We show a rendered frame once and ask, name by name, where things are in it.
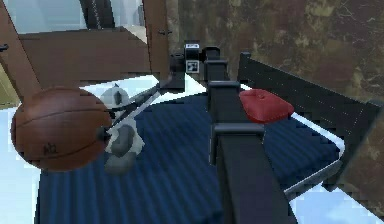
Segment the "bed with blue cover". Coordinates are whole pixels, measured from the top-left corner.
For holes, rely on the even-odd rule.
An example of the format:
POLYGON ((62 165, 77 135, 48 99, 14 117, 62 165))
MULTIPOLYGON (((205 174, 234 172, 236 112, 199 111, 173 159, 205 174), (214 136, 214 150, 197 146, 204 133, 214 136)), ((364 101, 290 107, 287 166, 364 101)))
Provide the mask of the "bed with blue cover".
MULTIPOLYGON (((381 112, 242 53, 240 92, 263 89, 294 107, 262 124, 263 146, 291 201, 320 184, 333 189, 381 112)), ((207 88, 147 107, 137 117, 144 148, 132 169, 105 172, 102 160, 43 172, 34 224, 225 224, 217 167, 209 161, 207 88)))

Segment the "brown basketball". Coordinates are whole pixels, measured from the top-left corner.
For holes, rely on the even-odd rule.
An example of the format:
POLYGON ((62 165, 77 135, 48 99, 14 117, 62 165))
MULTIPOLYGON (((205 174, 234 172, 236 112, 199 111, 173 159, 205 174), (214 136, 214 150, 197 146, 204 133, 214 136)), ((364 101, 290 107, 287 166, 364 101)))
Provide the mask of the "brown basketball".
POLYGON ((112 124, 104 103, 80 89, 54 87, 25 100, 11 122, 15 151, 27 163, 53 172, 94 161, 108 144, 103 129, 112 124))

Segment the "pale blue window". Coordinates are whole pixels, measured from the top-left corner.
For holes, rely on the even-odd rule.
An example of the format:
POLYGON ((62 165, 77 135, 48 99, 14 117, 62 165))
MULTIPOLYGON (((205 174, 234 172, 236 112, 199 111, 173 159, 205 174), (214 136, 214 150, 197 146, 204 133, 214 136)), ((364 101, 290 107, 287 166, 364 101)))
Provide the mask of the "pale blue window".
MULTIPOLYGON (((86 28, 79 0, 3 0, 18 34, 86 28)), ((111 0, 117 26, 139 24, 142 0, 111 0)))

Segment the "brown room door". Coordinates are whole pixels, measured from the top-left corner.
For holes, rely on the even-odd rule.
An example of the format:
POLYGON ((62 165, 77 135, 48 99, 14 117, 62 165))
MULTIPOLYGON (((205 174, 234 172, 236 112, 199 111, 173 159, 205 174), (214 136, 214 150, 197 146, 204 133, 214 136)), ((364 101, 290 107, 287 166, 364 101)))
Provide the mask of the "brown room door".
POLYGON ((40 92, 42 88, 4 0, 0 0, 0 45, 3 44, 8 44, 9 48, 0 52, 0 64, 4 67, 19 99, 24 101, 40 92))
POLYGON ((166 0, 142 0, 147 35, 150 68, 153 75, 166 81, 169 75, 168 35, 158 34, 168 30, 166 0))

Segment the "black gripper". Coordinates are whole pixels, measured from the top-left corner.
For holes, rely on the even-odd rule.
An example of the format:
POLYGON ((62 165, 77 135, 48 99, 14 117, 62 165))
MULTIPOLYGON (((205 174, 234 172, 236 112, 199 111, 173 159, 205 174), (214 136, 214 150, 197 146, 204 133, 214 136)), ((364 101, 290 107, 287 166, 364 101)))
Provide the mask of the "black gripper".
POLYGON ((96 139, 107 142, 111 135, 108 131, 116 127, 126 118, 133 118, 148 107, 154 100, 161 96, 159 90, 184 90, 185 89, 185 57, 182 53, 170 56, 170 73, 166 81, 160 85, 144 90, 130 96, 126 90, 115 84, 105 91, 105 105, 108 112, 122 112, 111 125, 100 126, 96 131, 96 139))

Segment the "brown wooden cabinet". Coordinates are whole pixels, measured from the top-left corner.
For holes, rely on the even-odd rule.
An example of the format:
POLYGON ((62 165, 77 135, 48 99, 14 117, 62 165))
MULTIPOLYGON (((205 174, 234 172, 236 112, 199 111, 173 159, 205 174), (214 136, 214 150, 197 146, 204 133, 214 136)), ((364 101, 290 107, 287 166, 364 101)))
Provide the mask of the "brown wooden cabinet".
POLYGON ((86 86, 150 72, 147 44, 124 27, 22 34, 43 88, 86 86))

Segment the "white grey stuffed toy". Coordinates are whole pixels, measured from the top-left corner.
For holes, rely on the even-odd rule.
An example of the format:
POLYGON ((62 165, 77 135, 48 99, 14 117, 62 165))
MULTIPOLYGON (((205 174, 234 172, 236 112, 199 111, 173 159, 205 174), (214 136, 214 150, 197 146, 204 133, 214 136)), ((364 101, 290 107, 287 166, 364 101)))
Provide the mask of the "white grey stuffed toy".
MULTIPOLYGON (((107 89, 100 99, 108 109, 121 107, 131 102, 128 93, 115 84, 107 89)), ((128 172, 136 163, 145 143, 138 134, 136 120, 128 116, 110 131, 111 138, 105 152, 107 160, 104 164, 106 173, 122 175, 128 172)))

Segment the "red pillow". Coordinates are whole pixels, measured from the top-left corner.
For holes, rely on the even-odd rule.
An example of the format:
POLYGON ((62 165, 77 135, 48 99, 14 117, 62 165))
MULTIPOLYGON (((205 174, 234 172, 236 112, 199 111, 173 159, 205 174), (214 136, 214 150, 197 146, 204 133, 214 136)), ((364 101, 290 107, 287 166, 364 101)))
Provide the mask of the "red pillow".
POLYGON ((289 102, 263 89, 241 91, 239 98, 248 119, 258 124, 280 121, 294 112, 289 102))

